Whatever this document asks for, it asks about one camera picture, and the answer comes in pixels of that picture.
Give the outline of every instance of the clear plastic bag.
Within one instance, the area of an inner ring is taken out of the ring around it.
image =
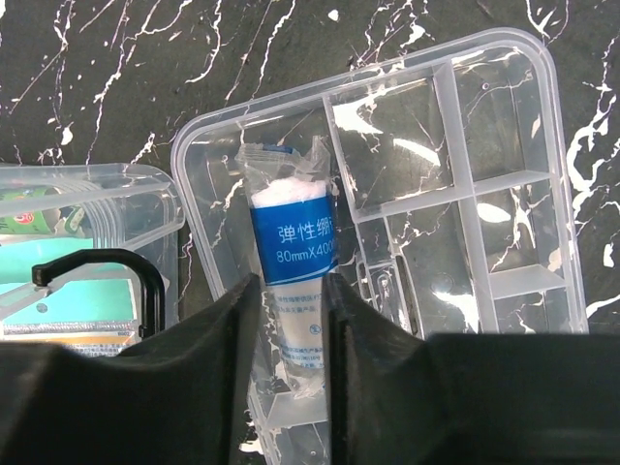
[[[321,285],[336,267],[329,157],[320,137],[313,138],[306,156],[263,144],[244,144],[236,156],[246,179],[280,351],[296,396],[325,387]]]

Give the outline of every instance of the clear plastic box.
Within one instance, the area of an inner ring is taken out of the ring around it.
[[[33,264],[84,248],[124,248],[149,259],[177,323],[177,231],[185,221],[164,172],[145,165],[0,168],[0,340],[55,341],[115,355],[137,341],[140,283],[121,265],[83,266],[30,281]]]
[[[191,121],[172,151],[215,297],[261,273],[241,143],[334,155],[339,270],[433,332],[587,332],[555,70],[537,39],[477,35]],[[265,308],[249,403],[267,461],[328,463],[326,402],[288,392]]]

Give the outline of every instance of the blue label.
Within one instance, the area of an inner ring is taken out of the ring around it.
[[[263,150],[266,152],[282,152],[282,153],[293,153],[293,149],[286,145],[263,145]]]
[[[336,266],[329,197],[251,211],[267,285],[318,278]]]

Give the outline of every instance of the plastic container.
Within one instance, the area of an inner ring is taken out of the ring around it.
[[[555,71],[494,29],[200,116],[172,172],[214,296],[261,271],[240,144],[334,155],[340,271],[387,318],[433,332],[587,332]],[[286,387],[265,308],[249,403],[267,461],[328,463],[325,399]]]
[[[31,267],[89,248],[123,248],[155,264],[178,321],[174,184],[144,165],[0,168],[0,339],[55,341],[115,355],[137,341],[140,283],[117,264],[83,266],[38,289]]]

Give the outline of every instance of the table surface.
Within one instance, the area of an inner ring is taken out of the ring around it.
[[[511,26],[556,64],[593,332],[618,332],[620,2],[0,0],[0,161],[170,171],[196,115]],[[187,229],[181,314],[210,302]],[[256,436],[243,463],[264,463]]]

